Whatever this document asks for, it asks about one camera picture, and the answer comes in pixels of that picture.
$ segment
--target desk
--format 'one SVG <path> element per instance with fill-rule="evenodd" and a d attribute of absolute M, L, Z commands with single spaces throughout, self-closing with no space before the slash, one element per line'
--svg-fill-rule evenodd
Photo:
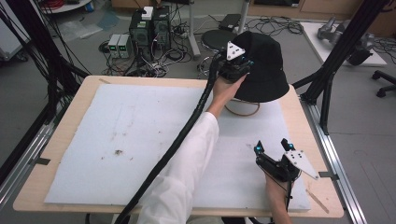
<path fill-rule="evenodd" d="M 49 159 L 48 165 L 37 164 L 26 180 L 18 195 L 14 209 L 17 211 L 36 212 L 86 212 L 86 213 L 119 213 L 123 206 L 111 205 L 74 205 L 74 204 L 47 204 L 44 199 L 55 177 L 59 161 L 69 146 L 74 133 L 80 124 L 85 111 L 91 104 L 97 88 L 101 84 L 134 84 L 150 86 L 176 86 L 203 88 L 205 80 L 146 78 L 146 77 L 101 77 L 85 78 L 72 104 L 67 109 L 58 128 L 51 137 L 41 158 Z M 300 105 L 295 90 L 290 91 L 280 99 L 284 118 L 289 128 L 290 141 L 304 152 L 311 160 L 317 171 L 327 171 L 321 158 L 314 135 L 309 127 L 304 111 Z M 303 174 L 309 201 L 312 209 L 306 213 L 290 213 L 293 217 L 341 217 L 344 214 L 337 193 L 330 178 L 321 178 L 316 181 Z M 205 216 L 244 216 L 269 217 L 268 211 L 251 209 L 193 209 L 193 215 Z"/>

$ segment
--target person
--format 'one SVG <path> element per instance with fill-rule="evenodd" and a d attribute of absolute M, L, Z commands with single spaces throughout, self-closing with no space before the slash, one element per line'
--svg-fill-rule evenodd
<path fill-rule="evenodd" d="M 142 198 L 138 224 L 186 223 L 191 214 L 195 187 L 205 171 L 219 137 L 218 118 L 246 76 L 232 84 L 218 77 L 213 88 L 213 100 L 206 112 L 198 118 L 175 156 Z M 274 220 L 276 224 L 291 223 L 286 211 L 285 190 L 268 177 L 266 189 Z"/>

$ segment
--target black metal pole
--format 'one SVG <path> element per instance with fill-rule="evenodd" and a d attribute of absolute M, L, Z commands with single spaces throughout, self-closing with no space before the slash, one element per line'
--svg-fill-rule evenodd
<path fill-rule="evenodd" d="M 309 82 L 312 82 L 308 90 L 301 95 L 303 101 L 314 105 L 318 97 L 323 92 L 323 102 L 320 111 L 320 127 L 323 132 L 328 133 L 327 123 L 330 108 L 330 97 L 332 93 L 332 80 L 343 64 L 348 55 L 353 52 L 356 44 L 375 20 L 387 0 L 365 0 L 362 2 L 350 24 L 341 35 L 337 44 L 334 46 L 329 57 L 319 70 L 300 81 L 295 82 L 294 88 L 299 88 Z"/>

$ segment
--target white sleeve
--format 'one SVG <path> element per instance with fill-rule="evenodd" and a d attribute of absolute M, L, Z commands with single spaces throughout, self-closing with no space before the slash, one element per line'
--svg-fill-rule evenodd
<path fill-rule="evenodd" d="M 184 139 L 175 156 L 155 178 L 142 200 L 138 224 L 186 223 L 192 194 L 219 137 L 216 118 L 205 112 Z"/>

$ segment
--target office chair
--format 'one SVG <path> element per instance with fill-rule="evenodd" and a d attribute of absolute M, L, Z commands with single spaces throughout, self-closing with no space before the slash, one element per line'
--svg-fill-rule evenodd
<path fill-rule="evenodd" d="M 396 77 L 392 77 L 386 73 L 376 70 L 372 76 L 372 79 L 377 80 L 381 77 L 384 78 L 385 80 L 391 82 L 393 85 L 379 89 L 379 91 L 376 93 L 376 96 L 378 96 L 380 98 L 387 95 L 386 91 L 396 91 Z"/>

